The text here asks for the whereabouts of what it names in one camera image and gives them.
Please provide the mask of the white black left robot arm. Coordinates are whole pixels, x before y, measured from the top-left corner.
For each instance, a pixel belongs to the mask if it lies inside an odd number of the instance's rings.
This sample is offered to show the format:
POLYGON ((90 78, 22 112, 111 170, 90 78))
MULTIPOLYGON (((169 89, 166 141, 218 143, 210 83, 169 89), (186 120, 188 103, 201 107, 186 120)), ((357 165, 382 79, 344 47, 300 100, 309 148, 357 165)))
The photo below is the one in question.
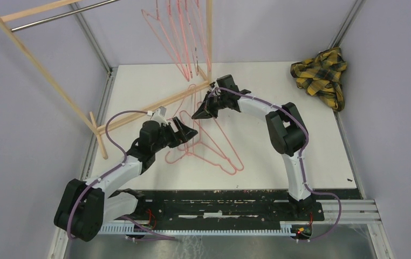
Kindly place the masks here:
POLYGON ((122 161, 99 176, 81 181, 72 179, 65 187, 53 224, 69 237, 92 240, 103 224, 129 215, 138 220, 145 216, 147 206, 136 192, 120 190, 155 162, 156 153, 169 147, 186 144, 198 131, 179 118, 171 122, 151 119, 142 124, 139 137, 124 153, 122 161))

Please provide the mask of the pink wire hanger with hook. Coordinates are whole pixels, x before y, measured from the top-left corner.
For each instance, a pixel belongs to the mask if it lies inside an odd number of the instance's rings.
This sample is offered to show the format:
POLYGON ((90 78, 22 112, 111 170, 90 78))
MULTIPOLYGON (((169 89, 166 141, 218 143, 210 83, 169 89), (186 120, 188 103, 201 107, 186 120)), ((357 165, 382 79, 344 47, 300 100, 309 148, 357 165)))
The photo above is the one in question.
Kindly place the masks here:
POLYGON ((198 158, 202 161, 207 161, 203 156, 198 155, 195 152, 195 146, 189 146, 188 144, 183 144, 179 147, 175 147, 170 149, 167 154, 165 155, 165 162, 167 164, 175 164, 184 158, 198 158))

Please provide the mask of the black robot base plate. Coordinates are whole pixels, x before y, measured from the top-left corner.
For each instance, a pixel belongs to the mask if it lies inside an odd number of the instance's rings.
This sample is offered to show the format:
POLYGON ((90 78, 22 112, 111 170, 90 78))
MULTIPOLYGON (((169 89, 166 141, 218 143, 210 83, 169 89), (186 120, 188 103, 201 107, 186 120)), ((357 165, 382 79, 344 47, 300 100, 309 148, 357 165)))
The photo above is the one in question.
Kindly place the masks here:
POLYGON ((296 208, 287 190, 141 190, 138 223, 155 230, 276 230, 280 223, 325 221, 326 202, 359 199, 358 189, 320 189, 311 205, 296 208))

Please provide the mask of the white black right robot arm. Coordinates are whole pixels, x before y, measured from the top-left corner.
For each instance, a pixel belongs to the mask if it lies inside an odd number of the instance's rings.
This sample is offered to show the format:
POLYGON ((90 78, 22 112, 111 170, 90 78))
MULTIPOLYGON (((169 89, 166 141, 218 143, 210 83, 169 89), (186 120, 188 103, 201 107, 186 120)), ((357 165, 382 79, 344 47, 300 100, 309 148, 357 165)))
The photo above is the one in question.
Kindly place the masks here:
POLYGON ((254 116, 266 122, 270 142, 285 165, 289 182, 289 215, 302 220, 314 207, 315 198, 309 187, 303 151, 309 134, 294 103, 278 106, 254 96, 249 90, 239 90, 233 76, 217 78, 192 119, 217 118, 225 108, 254 116))

